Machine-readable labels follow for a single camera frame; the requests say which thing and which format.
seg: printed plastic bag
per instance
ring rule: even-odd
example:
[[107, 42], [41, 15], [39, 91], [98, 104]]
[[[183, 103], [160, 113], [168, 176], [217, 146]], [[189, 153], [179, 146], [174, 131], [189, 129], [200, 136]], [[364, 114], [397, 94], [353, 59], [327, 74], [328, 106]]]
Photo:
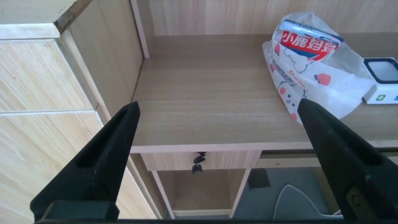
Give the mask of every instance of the printed plastic bag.
[[[295, 22], [336, 34], [313, 12], [285, 16]], [[297, 107], [301, 98], [317, 102], [338, 119], [350, 114], [362, 102], [373, 83], [363, 58], [344, 42], [333, 55], [315, 61], [280, 44], [279, 26], [262, 49], [274, 85], [291, 117], [302, 124]]]

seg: drawer front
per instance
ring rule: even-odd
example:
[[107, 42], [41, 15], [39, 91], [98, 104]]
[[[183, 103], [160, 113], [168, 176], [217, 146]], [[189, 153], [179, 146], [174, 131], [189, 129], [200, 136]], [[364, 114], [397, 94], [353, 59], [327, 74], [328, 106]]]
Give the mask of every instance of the drawer front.
[[[197, 152], [168, 152], [141, 154], [148, 170], [191, 170]], [[220, 151], [206, 152], [206, 160], [201, 162], [207, 169], [255, 168], [261, 151]]]

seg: desk surface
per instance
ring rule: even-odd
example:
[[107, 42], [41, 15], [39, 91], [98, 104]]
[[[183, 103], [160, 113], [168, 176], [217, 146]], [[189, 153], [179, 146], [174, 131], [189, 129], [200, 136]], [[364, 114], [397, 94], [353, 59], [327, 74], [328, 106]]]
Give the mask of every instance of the desk surface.
[[[398, 46], [386, 45], [398, 34], [343, 37], [364, 57], [398, 58]], [[269, 75], [269, 35], [156, 38], [133, 98], [141, 118], [131, 152], [312, 148]], [[396, 147], [397, 115], [397, 105], [363, 103], [343, 122], [376, 147]]]

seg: light wood surface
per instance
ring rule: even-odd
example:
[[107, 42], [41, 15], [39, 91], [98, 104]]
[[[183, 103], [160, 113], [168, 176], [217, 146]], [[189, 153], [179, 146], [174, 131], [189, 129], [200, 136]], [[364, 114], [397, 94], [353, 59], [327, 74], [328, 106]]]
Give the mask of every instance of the light wood surface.
[[120, 213], [119, 219], [156, 219], [152, 207], [142, 193], [137, 179], [126, 168], [116, 201]]
[[[364, 57], [398, 58], [390, 44], [398, 33], [343, 37]], [[131, 152], [311, 149], [269, 75], [261, 44], [270, 38], [157, 37], [133, 98], [142, 113]], [[396, 147], [397, 113], [395, 105], [361, 104], [342, 121], [373, 146]]]
[[145, 58], [149, 58], [149, 52], [154, 48], [154, 25], [148, 0], [131, 0], [131, 7], [136, 20], [137, 31], [141, 41]]
[[48, 39], [60, 34], [92, 0], [2, 0], [0, 39]]
[[81, 88], [86, 93], [90, 101], [97, 102], [97, 111], [101, 111], [100, 116], [103, 123], [107, 123], [111, 118], [111, 114], [105, 105], [104, 99], [101, 96], [98, 87], [95, 85], [93, 77], [87, 68], [87, 65], [81, 56], [81, 53], [76, 46], [75, 41], [69, 30], [66, 30], [60, 38], [56, 39], [60, 50], [62, 51], [65, 60], [68, 62], [70, 68], [75, 74], [80, 83]]
[[[0, 116], [2, 211], [33, 221], [30, 201], [98, 132], [95, 111]], [[9, 218], [0, 215], [1, 223]]]
[[113, 116], [131, 102], [143, 58], [129, 1], [93, 1], [69, 31]]
[[270, 34], [284, 15], [314, 11], [337, 32], [396, 32], [391, 0], [149, 0], [155, 35]]
[[231, 213], [229, 213], [230, 218], [235, 214], [244, 186], [248, 181], [250, 171], [251, 169], [227, 170], [229, 197], [232, 204]]
[[206, 170], [197, 174], [185, 170], [152, 173], [159, 176], [160, 191], [164, 191], [165, 201], [169, 201], [172, 211], [176, 211], [174, 215], [224, 215], [233, 207], [245, 170]]
[[315, 153], [261, 155], [256, 168], [320, 167]]
[[212, 209], [212, 210], [174, 210], [176, 217], [196, 217], [212, 215], [229, 215], [231, 209]]
[[160, 194], [163, 197], [167, 211], [172, 219], [175, 219], [175, 215], [172, 208], [172, 203], [174, 202], [174, 173], [168, 172], [163, 173], [162, 178], [160, 178], [157, 171], [152, 171], [156, 184], [159, 188]]
[[166, 218], [166, 207], [152, 172], [145, 167], [140, 154], [131, 154], [127, 168], [141, 189], [156, 218]]
[[[382, 152], [392, 162], [398, 164], [398, 152]], [[287, 168], [287, 167], [321, 167], [317, 155], [313, 152], [301, 153], [300, 151], [292, 152], [273, 152], [260, 156], [256, 168]]]
[[51, 39], [0, 41], [0, 81], [0, 113], [92, 110], [96, 106]]
[[[261, 151], [207, 152], [201, 162], [203, 170], [254, 168]], [[197, 152], [142, 153], [148, 170], [191, 170]]]

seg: white device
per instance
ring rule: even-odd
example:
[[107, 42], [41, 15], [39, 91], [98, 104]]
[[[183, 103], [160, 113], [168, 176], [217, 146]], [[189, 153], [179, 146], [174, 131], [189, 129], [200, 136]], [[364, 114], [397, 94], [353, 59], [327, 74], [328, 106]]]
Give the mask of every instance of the white device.
[[394, 58], [365, 58], [374, 85], [363, 97], [367, 104], [398, 104], [398, 64]]

